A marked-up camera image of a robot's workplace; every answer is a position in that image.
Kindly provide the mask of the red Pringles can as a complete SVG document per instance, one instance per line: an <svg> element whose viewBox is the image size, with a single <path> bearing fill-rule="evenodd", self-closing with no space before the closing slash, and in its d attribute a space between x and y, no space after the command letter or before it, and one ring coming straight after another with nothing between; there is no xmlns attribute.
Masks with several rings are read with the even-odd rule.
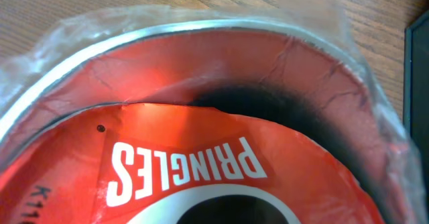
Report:
<svg viewBox="0 0 429 224"><path fill-rule="evenodd" d="M2 223L427 223L332 7L112 8L1 64Z"/></svg>

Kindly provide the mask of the dark green gift box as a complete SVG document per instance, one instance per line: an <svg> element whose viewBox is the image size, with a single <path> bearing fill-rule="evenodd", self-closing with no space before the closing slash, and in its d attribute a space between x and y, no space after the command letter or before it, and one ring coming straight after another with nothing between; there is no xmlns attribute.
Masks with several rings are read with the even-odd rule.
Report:
<svg viewBox="0 0 429 224"><path fill-rule="evenodd" d="M420 151L428 188L428 12L405 30L403 118Z"/></svg>

